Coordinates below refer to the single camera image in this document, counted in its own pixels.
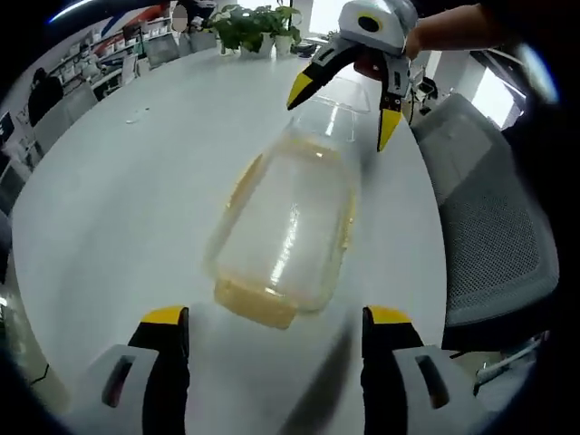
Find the transparent food container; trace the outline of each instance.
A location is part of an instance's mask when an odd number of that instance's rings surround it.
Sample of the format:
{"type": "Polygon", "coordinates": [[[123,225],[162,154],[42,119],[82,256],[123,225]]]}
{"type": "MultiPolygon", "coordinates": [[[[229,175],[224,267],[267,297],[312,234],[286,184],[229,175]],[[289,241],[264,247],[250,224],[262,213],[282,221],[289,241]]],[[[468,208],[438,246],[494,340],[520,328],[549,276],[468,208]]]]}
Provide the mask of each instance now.
{"type": "Polygon", "coordinates": [[[296,125],[337,142],[354,142],[357,119],[370,111],[368,95],[359,83],[334,77],[302,104],[296,125]]]}
{"type": "Polygon", "coordinates": [[[238,182],[205,266],[230,311],[285,329],[331,298],[354,215],[340,155],[287,129],[238,182]]]}

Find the ceiling light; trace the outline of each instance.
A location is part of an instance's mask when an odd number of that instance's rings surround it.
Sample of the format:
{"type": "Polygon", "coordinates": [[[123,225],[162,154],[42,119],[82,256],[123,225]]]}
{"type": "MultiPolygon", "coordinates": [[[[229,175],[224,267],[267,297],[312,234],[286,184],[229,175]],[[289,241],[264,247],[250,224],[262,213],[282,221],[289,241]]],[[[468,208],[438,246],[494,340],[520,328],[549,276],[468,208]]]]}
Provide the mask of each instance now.
{"type": "Polygon", "coordinates": [[[52,23],[54,20],[60,18],[61,16],[68,14],[69,12],[73,11],[79,6],[86,5],[87,3],[91,2],[92,0],[81,0],[80,2],[74,3],[68,7],[65,7],[61,12],[56,14],[53,18],[49,20],[49,23],[52,23]]]}

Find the yellow tip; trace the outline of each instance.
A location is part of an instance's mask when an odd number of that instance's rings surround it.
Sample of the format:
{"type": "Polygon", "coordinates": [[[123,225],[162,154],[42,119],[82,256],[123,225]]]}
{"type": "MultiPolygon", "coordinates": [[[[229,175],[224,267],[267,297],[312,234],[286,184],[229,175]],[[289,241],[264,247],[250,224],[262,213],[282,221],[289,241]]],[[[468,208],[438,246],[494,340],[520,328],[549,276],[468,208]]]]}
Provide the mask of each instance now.
{"type": "Polygon", "coordinates": [[[391,138],[391,135],[395,131],[397,124],[399,124],[401,117],[402,113],[399,111],[389,111],[387,109],[382,110],[381,126],[379,129],[379,144],[377,145],[377,150],[379,152],[384,150],[384,146],[391,138]]]}
{"type": "Polygon", "coordinates": [[[159,310],[151,311],[141,319],[142,324],[178,324],[181,310],[186,308],[182,305],[167,306],[159,310]]]}
{"type": "Polygon", "coordinates": [[[386,306],[369,305],[374,324],[409,324],[411,319],[405,313],[386,306]]]}
{"type": "Polygon", "coordinates": [[[286,107],[289,108],[290,104],[294,102],[296,97],[302,93],[306,86],[312,83],[312,79],[308,77],[303,72],[298,74],[296,80],[294,80],[294,84],[292,85],[292,89],[290,90],[290,96],[288,97],[288,102],[286,103],[286,107]]]}

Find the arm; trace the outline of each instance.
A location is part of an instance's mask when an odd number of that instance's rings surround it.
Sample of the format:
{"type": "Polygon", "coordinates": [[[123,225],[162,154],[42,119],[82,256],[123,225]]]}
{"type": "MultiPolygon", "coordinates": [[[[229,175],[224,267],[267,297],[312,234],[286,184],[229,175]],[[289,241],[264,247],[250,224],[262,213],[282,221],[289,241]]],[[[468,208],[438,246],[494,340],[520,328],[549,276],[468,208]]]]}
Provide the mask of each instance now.
{"type": "Polygon", "coordinates": [[[482,5],[466,5],[419,21],[407,39],[407,55],[421,50],[468,50],[493,47],[513,38],[482,5]]]}

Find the gray office chair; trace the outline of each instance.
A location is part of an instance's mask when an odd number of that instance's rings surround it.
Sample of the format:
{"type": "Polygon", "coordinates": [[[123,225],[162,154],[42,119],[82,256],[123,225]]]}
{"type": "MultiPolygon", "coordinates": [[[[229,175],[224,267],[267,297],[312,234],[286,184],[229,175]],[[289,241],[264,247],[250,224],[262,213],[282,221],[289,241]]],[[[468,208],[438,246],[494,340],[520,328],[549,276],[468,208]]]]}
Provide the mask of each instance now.
{"type": "Polygon", "coordinates": [[[179,48],[171,33],[145,41],[145,54],[151,69],[179,58],[179,48]]]}
{"type": "Polygon", "coordinates": [[[546,329],[541,319],[559,277],[556,245],[501,132],[454,94],[413,133],[445,241],[444,347],[497,350],[546,329]]]}
{"type": "Polygon", "coordinates": [[[64,99],[66,100],[66,108],[72,122],[77,122],[98,102],[91,85],[87,82],[67,94],[64,99]]]}
{"type": "Polygon", "coordinates": [[[66,104],[66,99],[58,101],[34,126],[34,136],[44,154],[73,125],[66,104]]]}

